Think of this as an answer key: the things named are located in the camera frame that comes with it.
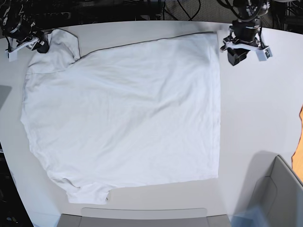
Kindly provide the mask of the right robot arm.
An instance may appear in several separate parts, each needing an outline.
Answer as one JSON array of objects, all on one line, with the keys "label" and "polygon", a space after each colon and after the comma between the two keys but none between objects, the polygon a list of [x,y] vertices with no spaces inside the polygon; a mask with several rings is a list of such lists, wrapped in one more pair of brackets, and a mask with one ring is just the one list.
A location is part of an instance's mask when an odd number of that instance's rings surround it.
[{"label": "right robot arm", "polygon": [[49,43],[45,32],[36,26],[31,14],[30,0],[2,0],[0,2],[0,28],[8,42],[8,53],[23,47],[38,53],[47,53]]}]

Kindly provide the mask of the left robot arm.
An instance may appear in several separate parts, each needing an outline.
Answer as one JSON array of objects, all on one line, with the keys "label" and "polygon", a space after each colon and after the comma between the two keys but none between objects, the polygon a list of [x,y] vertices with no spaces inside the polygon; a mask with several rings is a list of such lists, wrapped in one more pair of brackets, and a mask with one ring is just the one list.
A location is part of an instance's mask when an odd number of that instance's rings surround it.
[{"label": "left robot arm", "polygon": [[232,11],[236,20],[229,26],[229,35],[223,39],[220,51],[227,51],[228,61],[232,66],[246,59],[249,52],[255,52],[259,61],[266,61],[272,57],[268,45],[262,36],[261,17],[268,13],[268,0],[234,0],[218,3]]}]

